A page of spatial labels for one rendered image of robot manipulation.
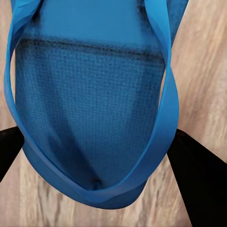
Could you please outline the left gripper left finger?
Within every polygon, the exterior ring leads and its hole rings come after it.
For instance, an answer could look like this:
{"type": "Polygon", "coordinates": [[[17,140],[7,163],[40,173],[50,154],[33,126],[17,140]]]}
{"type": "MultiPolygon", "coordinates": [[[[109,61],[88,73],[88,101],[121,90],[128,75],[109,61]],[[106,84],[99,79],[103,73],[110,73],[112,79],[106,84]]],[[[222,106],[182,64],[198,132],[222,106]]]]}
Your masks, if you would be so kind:
{"type": "Polygon", "coordinates": [[[0,182],[11,167],[25,143],[18,127],[0,131],[0,182]]]}

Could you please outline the sandal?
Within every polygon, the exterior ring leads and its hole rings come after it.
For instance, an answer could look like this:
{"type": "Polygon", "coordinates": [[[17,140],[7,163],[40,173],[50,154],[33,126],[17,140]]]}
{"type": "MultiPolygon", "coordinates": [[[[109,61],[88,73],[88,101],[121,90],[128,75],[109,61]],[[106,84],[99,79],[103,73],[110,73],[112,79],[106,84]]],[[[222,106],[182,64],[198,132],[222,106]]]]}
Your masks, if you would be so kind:
{"type": "Polygon", "coordinates": [[[75,201],[132,205],[177,130],[171,49],[189,0],[10,1],[4,94],[26,158],[75,201]]]}

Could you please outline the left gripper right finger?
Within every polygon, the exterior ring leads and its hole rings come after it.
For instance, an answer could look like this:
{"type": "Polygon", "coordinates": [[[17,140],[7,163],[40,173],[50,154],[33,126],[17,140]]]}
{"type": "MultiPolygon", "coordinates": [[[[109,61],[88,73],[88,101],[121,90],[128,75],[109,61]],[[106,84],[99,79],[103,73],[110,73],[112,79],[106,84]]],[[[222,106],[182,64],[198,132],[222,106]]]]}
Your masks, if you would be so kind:
{"type": "Polygon", "coordinates": [[[167,155],[192,227],[227,227],[227,164],[178,128],[167,155]]]}

